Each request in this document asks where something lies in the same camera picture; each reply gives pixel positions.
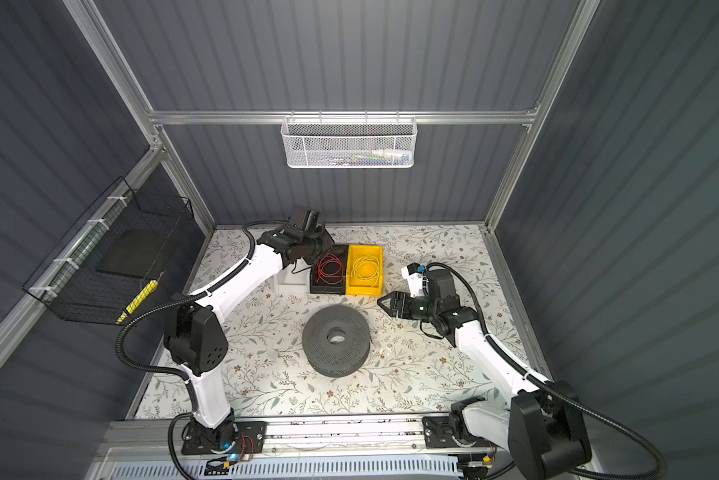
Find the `grey perforated spool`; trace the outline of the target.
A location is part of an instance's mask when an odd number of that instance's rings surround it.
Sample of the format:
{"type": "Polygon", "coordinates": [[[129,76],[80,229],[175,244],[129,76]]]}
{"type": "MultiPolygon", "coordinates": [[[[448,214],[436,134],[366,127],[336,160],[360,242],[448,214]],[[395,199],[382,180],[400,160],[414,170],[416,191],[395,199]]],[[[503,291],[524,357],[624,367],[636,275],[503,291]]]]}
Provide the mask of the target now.
{"type": "Polygon", "coordinates": [[[363,367],[371,352],[371,330],[356,309],[333,305],[317,311],[305,323],[302,349],[312,369],[341,378],[363,367]]]}

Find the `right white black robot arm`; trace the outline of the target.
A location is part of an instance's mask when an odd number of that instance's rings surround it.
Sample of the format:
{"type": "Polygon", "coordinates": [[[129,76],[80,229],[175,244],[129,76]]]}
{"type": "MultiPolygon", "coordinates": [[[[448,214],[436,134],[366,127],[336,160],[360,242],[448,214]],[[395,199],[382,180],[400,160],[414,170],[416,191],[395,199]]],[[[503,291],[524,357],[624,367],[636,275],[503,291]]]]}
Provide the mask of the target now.
{"type": "Polygon", "coordinates": [[[415,297],[391,292],[377,305],[393,318],[435,326],[439,336],[465,354],[493,382],[505,407],[485,400],[463,401],[451,410],[458,440],[489,440],[511,454],[527,479],[549,479],[591,461],[593,452],[583,414],[531,383],[533,370],[495,336],[483,333],[479,312],[459,296],[415,297]]]}

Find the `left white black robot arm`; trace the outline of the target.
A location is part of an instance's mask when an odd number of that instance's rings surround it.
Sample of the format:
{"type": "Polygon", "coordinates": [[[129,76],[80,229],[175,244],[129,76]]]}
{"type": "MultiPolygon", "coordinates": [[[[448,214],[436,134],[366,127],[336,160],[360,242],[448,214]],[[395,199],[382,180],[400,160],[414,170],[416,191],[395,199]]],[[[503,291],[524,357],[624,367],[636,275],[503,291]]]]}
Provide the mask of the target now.
{"type": "Polygon", "coordinates": [[[226,398],[220,364],[228,351],[222,324],[245,298],[288,266],[321,260],[334,240],[323,223],[306,212],[302,221],[286,220],[255,238],[247,225],[245,256],[221,276],[181,299],[165,326],[164,343],[191,402],[189,426],[214,452],[227,452],[239,438],[226,398]]]}

